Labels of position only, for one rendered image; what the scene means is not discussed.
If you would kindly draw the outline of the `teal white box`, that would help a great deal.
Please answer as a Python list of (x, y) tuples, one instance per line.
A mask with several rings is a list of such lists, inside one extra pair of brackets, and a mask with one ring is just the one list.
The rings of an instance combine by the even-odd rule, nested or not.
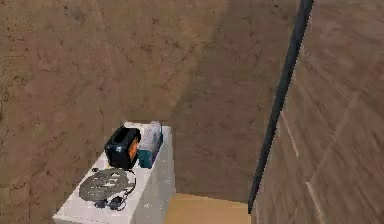
[(162, 143), (162, 125), (159, 121), (151, 121), (144, 129), (144, 133), (137, 146), (138, 160), (141, 168), (152, 168)]

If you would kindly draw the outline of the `grey round disc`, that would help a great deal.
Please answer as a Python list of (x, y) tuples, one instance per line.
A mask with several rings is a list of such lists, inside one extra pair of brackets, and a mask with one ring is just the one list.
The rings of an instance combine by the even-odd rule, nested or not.
[(80, 184), (79, 197), (85, 201), (105, 200), (133, 186), (124, 170), (104, 169), (89, 176)]

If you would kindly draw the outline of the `tan box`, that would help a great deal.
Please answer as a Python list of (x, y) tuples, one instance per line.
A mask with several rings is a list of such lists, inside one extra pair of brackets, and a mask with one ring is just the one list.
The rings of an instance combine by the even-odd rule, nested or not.
[(251, 224), (251, 216), (245, 203), (176, 193), (164, 224)]

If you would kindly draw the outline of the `black orange box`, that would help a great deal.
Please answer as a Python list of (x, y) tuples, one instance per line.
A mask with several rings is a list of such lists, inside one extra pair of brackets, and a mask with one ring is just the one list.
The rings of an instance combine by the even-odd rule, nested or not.
[(120, 126), (104, 145), (104, 151), (111, 167), (130, 170), (136, 163), (137, 144), (141, 140), (140, 130)]

